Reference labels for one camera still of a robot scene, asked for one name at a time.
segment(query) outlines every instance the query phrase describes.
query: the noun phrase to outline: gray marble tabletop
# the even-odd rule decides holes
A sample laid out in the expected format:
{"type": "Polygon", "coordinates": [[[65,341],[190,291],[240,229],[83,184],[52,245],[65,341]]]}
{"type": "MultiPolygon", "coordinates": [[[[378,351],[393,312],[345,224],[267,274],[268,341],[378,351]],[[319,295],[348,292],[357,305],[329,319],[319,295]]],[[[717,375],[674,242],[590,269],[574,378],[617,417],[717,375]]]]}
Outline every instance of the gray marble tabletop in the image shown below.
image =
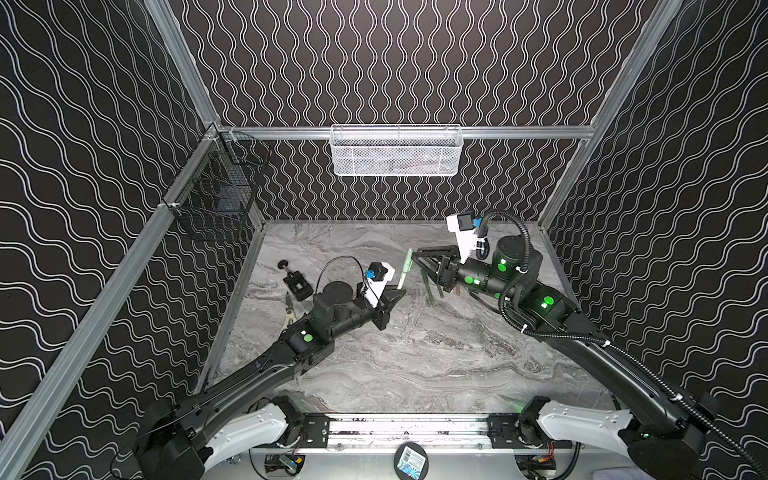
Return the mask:
{"type": "MultiPolygon", "coordinates": [[[[496,223],[488,237],[493,247],[517,232],[496,223]]],[[[544,255],[539,280],[561,289],[538,228],[531,225],[530,232],[533,247],[544,255]]],[[[279,335],[287,292],[279,260],[290,261],[312,284],[339,255],[353,255],[364,267],[389,262],[397,280],[409,248],[454,243],[444,223],[270,223],[215,380],[256,358],[279,335]]],[[[320,288],[331,280],[356,283],[358,275],[353,261],[336,262],[320,288]]],[[[337,340],[334,354],[278,392],[306,411],[321,412],[514,412],[535,395],[612,408],[608,391],[581,367],[515,332],[466,290],[441,299],[433,285],[437,305],[428,306],[416,266],[404,288],[408,295],[386,330],[367,325],[337,340]]],[[[300,316],[302,303],[294,303],[300,316]]],[[[304,311],[310,307],[310,300],[303,302],[304,311]]]]}

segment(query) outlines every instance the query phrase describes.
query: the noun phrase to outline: scissors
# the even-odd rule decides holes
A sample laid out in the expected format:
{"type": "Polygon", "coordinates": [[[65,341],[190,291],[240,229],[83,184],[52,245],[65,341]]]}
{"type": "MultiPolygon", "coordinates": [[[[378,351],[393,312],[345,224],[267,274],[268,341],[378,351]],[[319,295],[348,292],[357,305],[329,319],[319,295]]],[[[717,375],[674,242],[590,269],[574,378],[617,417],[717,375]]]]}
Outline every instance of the scissors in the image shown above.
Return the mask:
{"type": "Polygon", "coordinates": [[[290,297],[290,292],[286,292],[286,319],[283,322],[283,330],[287,329],[296,320],[296,312],[293,311],[293,300],[290,297]]]}

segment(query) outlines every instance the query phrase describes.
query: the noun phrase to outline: wavy patterned wallpaper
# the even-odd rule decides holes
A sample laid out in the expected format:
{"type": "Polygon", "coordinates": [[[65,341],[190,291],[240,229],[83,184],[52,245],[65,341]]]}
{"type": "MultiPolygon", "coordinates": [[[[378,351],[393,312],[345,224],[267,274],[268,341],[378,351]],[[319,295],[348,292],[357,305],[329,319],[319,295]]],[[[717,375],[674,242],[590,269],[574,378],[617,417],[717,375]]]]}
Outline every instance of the wavy patterned wallpaper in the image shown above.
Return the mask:
{"type": "Polygon", "coordinates": [[[588,124],[655,0],[170,0],[222,122],[588,124]]]}
{"type": "Polygon", "coordinates": [[[337,177],[327,141],[280,141],[256,202],[280,220],[441,220],[497,207],[535,220],[577,144],[466,141],[454,177],[337,177]]]}
{"type": "Polygon", "coordinates": [[[0,0],[0,439],[204,131],[150,25],[0,0]]]}
{"type": "Polygon", "coordinates": [[[88,363],[23,478],[110,478],[138,471],[129,456],[152,402],[191,395],[216,338],[250,237],[193,242],[169,230],[88,363]]]}
{"type": "MultiPolygon", "coordinates": [[[[688,0],[551,237],[613,341],[768,464],[768,2],[688,0]]],[[[757,476],[708,442],[706,480],[757,476]]]]}

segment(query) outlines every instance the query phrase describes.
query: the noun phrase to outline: black wire mesh basket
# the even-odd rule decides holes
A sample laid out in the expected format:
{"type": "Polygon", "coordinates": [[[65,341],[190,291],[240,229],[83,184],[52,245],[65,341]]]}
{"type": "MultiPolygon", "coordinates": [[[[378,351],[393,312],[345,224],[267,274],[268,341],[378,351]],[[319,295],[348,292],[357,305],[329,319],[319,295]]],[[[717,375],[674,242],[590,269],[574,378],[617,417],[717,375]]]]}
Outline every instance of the black wire mesh basket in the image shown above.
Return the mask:
{"type": "Polygon", "coordinates": [[[248,135],[221,134],[187,185],[184,201],[171,207],[182,230],[199,241],[248,238],[249,212],[270,152],[270,144],[248,135]]]}

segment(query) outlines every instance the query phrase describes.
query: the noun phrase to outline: white label sticker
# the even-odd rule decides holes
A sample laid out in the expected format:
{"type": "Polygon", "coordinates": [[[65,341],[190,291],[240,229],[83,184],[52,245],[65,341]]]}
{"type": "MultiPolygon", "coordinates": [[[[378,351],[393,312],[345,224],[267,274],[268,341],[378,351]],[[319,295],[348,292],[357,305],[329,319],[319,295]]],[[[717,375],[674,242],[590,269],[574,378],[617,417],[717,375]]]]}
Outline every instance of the white label sticker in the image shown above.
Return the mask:
{"type": "Polygon", "coordinates": [[[402,455],[400,455],[400,460],[397,462],[397,468],[414,480],[419,480],[419,477],[422,476],[422,468],[424,468],[426,460],[426,457],[416,450],[405,447],[402,455]]]}

